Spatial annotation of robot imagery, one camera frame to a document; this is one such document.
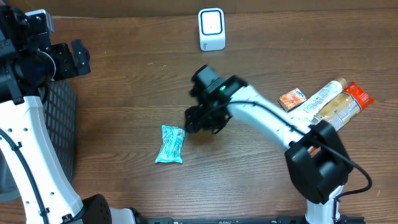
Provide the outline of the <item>teal tissue pack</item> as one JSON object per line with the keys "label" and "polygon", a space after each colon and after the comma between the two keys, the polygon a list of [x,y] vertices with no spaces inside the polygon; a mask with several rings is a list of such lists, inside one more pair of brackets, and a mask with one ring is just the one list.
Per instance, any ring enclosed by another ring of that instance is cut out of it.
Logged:
{"label": "teal tissue pack", "polygon": [[185,130],[178,126],[162,125],[162,145],[155,163],[183,163],[182,147]]}

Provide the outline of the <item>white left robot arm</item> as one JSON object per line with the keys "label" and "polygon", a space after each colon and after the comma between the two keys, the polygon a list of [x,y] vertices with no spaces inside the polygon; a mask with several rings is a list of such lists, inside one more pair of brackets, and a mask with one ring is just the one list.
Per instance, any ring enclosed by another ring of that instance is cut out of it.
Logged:
{"label": "white left robot arm", "polygon": [[43,102],[50,82],[90,73],[82,41],[52,44],[53,22],[41,9],[1,6],[1,152],[17,185],[27,223],[128,223],[131,208],[96,194],[81,199],[68,181],[47,131]]}

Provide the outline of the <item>orange spaghetti pasta package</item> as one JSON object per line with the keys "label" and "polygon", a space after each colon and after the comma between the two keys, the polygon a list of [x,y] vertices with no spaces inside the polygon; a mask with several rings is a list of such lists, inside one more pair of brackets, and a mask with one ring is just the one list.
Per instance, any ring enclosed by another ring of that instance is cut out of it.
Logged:
{"label": "orange spaghetti pasta package", "polygon": [[373,97],[369,96],[356,82],[352,82],[313,117],[312,124],[326,121],[334,127],[335,131],[339,131],[373,101]]}

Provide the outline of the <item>orange tissue pack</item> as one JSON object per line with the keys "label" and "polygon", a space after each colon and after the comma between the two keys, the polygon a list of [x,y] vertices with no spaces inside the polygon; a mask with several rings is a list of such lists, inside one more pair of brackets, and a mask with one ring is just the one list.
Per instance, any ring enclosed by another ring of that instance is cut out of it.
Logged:
{"label": "orange tissue pack", "polygon": [[278,102],[285,111],[291,111],[307,100],[307,97],[295,88],[279,97]]}

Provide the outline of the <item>white tube with gold cap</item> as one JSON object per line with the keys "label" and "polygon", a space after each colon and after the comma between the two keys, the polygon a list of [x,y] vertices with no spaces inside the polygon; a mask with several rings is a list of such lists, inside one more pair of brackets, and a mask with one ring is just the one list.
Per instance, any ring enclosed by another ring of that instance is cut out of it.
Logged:
{"label": "white tube with gold cap", "polygon": [[347,81],[344,78],[337,78],[330,81],[323,88],[312,95],[307,101],[289,112],[289,115],[311,122],[314,116],[332,99],[338,96],[344,88],[347,87]]}

